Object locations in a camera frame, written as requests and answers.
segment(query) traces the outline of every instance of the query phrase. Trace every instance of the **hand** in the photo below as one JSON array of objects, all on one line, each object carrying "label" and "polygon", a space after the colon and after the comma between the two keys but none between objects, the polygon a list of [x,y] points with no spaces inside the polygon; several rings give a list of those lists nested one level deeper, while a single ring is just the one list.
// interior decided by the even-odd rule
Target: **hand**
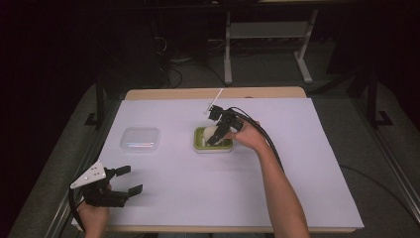
[{"label": "hand", "polygon": [[249,122],[243,120],[244,127],[240,132],[228,132],[225,139],[234,139],[239,141],[244,146],[259,151],[268,146],[263,134]]},{"label": "hand", "polygon": [[86,232],[85,238],[103,237],[109,220],[109,207],[96,207],[83,201],[77,210]]}]

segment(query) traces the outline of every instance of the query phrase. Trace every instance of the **yellow tray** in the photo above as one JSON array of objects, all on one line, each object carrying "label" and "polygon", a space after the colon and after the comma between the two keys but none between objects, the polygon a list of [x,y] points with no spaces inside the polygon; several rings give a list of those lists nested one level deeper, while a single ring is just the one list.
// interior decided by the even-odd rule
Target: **yellow tray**
[{"label": "yellow tray", "polygon": [[205,127],[198,127],[194,131],[194,149],[197,153],[225,153],[233,149],[234,142],[231,139],[225,139],[220,144],[210,146],[203,139]]}]

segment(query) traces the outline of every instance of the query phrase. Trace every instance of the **plastic container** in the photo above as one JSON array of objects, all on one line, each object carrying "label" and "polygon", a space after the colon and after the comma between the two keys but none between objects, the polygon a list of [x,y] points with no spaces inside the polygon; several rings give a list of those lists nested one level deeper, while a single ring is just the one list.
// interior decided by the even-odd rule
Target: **plastic container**
[{"label": "plastic container", "polygon": [[154,127],[129,127],[120,147],[127,153],[151,153],[158,148],[159,130]]},{"label": "plastic container", "polygon": [[230,139],[225,139],[215,146],[206,144],[203,138],[204,129],[205,127],[198,127],[194,131],[194,149],[197,153],[226,153],[232,151],[234,142]]}]

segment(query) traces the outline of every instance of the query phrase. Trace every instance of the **table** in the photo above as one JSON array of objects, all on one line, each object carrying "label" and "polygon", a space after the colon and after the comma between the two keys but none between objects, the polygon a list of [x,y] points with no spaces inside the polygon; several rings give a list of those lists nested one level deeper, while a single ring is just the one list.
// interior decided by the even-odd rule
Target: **table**
[{"label": "table", "polygon": [[[193,150],[193,129],[214,124],[202,112],[218,92],[191,88],[127,94],[99,160],[108,168],[132,167],[130,174],[111,180],[113,189],[143,183],[144,191],[124,208],[111,209],[109,230],[272,232],[257,155],[239,144],[230,153]],[[235,104],[251,116],[260,115],[256,119],[277,145],[311,232],[364,227],[312,101],[301,88],[226,88],[216,104]],[[157,150],[123,152],[122,135],[132,126],[158,128]]]}]

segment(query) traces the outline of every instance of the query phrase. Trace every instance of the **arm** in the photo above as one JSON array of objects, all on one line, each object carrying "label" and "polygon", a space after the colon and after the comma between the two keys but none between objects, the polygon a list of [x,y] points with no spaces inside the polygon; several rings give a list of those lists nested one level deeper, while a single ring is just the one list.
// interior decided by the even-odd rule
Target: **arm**
[{"label": "arm", "polygon": [[260,160],[269,219],[276,237],[309,237],[305,214],[290,182],[279,166],[265,137],[250,123],[244,122],[241,132],[228,132],[226,139],[235,139],[253,149]]},{"label": "arm", "polygon": [[101,238],[105,235],[109,219],[108,207],[96,207],[83,201],[78,206],[78,213],[85,228],[85,238]]}]

